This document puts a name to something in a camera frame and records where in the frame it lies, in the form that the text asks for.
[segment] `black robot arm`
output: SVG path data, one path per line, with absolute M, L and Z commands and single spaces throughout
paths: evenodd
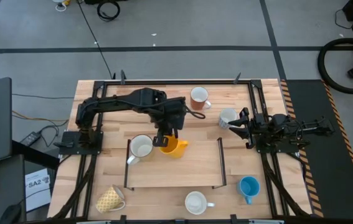
M 317 134 L 328 136 L 334 132 L 330 121 L 326 118 L 314 120 L 310 123 L 299 123 L 295 119 L 285 114 L 275 114 L 265 119 L 261 113 L 254 114 L 249 118 L 248 108 L 242 109 L 240 119 L 230 121 L 230 125 L 244 126 L 243 128 L 231 127 L 229 130 L 247 139 L 247 149 L 251 149 L 257 144 L 261 149 L 275 149 L 276 144 L 287 139 L 290 144 L 298 145 L 302 148 L 310 144 L 303 136 L 305 134 Z
M 158 128 L 157 136 L 153 139 L 154 146 L 167 146 L 167 135 L 181 130 L 184 117 L 191 113 L 186 106 L 185 97 L 167 99 L 164 91 L 142 88 L 129 95 L 112 96 L 106 98 L 88 98 L 78 106 L 76 124 L 80 128 L 80 144 L 88 146 L 94 143 L 93 119 L 97 113 L 133 110 L 150 116 L 150 122 Z

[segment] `black mat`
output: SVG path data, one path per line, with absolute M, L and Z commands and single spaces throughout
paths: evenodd
M 353 219 L 353 163 L 321 80 L 288 80 L 296 118 L 327 117 L 336 132 L 331 137 L 305 136 L 313 180 L 325 218 Z

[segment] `power adapter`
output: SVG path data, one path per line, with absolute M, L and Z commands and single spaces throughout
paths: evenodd
M 25 137 L 23 140 L 21 140 L 20 143 L 25 146 L 31 146 L 31 145 L 33 145 L 33 143 L 38 141 L 40 139 L 40 137 L 42 137 L 42 135 L 40 133 L 36 133 L 33 131 L 29 135 L 27 135 L 27 137 Z

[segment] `white cup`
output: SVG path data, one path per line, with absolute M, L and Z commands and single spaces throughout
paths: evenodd
M 129 144 L 129 149 L 131 150 L 132 155 L 126 162 L 129 165 L 133 165 L 153 151 L 153 140 L 149 136 L 143 134 L 135 136 Z
M 193 215 L 200 215 L 205 212 L 207 207 L 214 207 L 214 203 L 208 203 L 201 192 L 190 192 L 184 201 L 187 211 Z
M 225 108 L 220 112 L 219 115 L 219 126 L 223 129 L 228 129 L 230 124 L 229 121 L 235 121 L 237 119 L 237 113 L 233 108 Z

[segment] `orange mug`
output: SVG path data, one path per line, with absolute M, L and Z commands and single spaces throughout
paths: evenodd
M 187 145 L 189 145 L 188 141 L 181 141 L 175 138 L 174 135 L 166 136 L 168 138 L 168 146 L 160 147 L 159 150 L 167 155 L 172 156 L 175 159 L 181 158 L 186 150 Z
M 211 103 L 208 101 L 208 91 L 204 87 L 193 88 L 190 93 L 190 103 L 193 110 L 211 108 Z

